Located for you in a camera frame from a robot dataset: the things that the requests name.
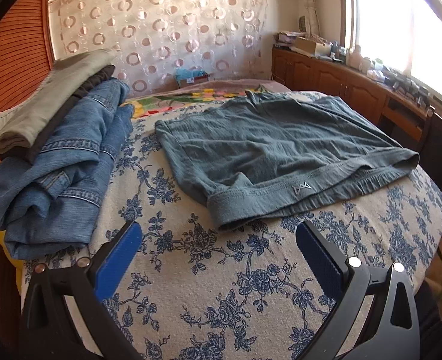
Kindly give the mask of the white plastic bottle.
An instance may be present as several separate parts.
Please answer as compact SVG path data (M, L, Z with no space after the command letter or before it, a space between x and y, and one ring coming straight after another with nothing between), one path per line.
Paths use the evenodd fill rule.
M349 55L347 55L347 65L352 69L360 71L362 62L361 47L359 44L355 44L355 46L350 49Z

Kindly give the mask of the cardboard box with blue cloth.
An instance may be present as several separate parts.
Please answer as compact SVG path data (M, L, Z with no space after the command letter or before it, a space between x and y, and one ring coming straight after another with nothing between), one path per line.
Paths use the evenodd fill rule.
M174 78L177 86L181 89L208 82L210 80L210 74L202 69L189 70L178 68L175 70Z

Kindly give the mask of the sheer curtain with pink circles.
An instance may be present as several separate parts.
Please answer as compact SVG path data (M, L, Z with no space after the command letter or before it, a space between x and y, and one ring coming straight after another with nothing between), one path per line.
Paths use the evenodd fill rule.
M133 94L172 89L181 70L260 78L267 0L51 0L55 57L113 49Z

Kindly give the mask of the folded blue denim jeans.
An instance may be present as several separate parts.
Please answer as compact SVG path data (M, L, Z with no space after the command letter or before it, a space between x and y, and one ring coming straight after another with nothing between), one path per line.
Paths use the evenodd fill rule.
M28 164L0 163L0 231L12 258L83 248L95 228L118 153L132 132L129 88L111 78L89 92Z

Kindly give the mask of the long wooden sideboard cabinet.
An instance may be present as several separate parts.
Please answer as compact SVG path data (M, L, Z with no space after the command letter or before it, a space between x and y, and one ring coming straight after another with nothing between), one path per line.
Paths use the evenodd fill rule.
M427 109L386 85L342 65L274 47L271 74L293 91L340 97L378 128L411 149L418 147Z

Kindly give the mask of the window with wooden frame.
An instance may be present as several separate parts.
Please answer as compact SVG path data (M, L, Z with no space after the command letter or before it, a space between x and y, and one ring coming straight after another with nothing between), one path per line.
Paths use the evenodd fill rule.
M345 0L347 41L442 100L442 0Z

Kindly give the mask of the blue floral white bedspread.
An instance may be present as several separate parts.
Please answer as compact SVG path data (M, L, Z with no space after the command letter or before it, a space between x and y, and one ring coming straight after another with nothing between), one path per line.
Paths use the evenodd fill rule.
M142 359L295 359L335 305L296 245L303 221L364 265L400 262L420 287L442 237L442 192L423 169L364 196L224 231L177 185L155 125L191 119L201 128L228 104L188 102L146 118L138 109L118 110L124 143L90 244L41 263L70 267L137 222L139 248L103 305Z

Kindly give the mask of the folded grey-beige garment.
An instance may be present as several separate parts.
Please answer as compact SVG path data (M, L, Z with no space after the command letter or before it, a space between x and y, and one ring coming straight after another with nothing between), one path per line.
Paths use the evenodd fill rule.
M27 100L0 112L0 155L14 146L30 148L65 101L88 77L109 65L117 52L95 49L55 61Z

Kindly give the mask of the open cardboard box on cabinet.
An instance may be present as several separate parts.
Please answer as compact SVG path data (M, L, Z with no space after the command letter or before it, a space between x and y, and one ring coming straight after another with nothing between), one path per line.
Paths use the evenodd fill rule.
M308 56L330 56L332 46L330 43L325 44L304 37L298 37L294 41L293 47L296 51Z

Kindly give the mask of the brown louvred wooden wardrobe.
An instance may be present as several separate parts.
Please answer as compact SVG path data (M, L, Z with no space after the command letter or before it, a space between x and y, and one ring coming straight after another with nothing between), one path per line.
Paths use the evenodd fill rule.
M22 155L32 139L22 136L24 101L53 68L47 0L0 0L0 160ZM0 226L0 348L12 350L19 336L22 264L5 250Z

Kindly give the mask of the teal blue shorts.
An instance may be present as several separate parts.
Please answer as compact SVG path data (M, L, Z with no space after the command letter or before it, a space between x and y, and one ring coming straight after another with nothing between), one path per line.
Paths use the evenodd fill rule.
M313 211L411 173L419 155L339 97L248 92L155 124L180 189L216 228Z

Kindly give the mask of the colourful flower blanket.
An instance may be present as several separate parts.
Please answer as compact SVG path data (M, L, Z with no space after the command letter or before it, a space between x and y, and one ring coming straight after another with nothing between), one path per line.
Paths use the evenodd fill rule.
M268 93L290 91L288 87L274 80L213 80L164 93L130 98L123 105L131 104L134 107L133 118L140 119L178 108L190 107L197 103L227 101L245 96L247 90Z

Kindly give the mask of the folded black garment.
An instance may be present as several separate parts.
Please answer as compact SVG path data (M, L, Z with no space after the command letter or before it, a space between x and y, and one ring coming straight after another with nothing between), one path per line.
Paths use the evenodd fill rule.
M96 86L109 80L114 74L115 66L109 64L104 66L100 71L90 76L85 80L76 91L65 101L61 108L55 113L52 119L46 124L43 130L36 137L34 144L30 148L14 146L9 149L5 154L0 154L0 159L4 160L8 157L18 157L27 161L29 164L33 164L36 156L42 150L47 140L53 135L57 126L62 122L71 109L77 104L79 100L84 98L93 90Z

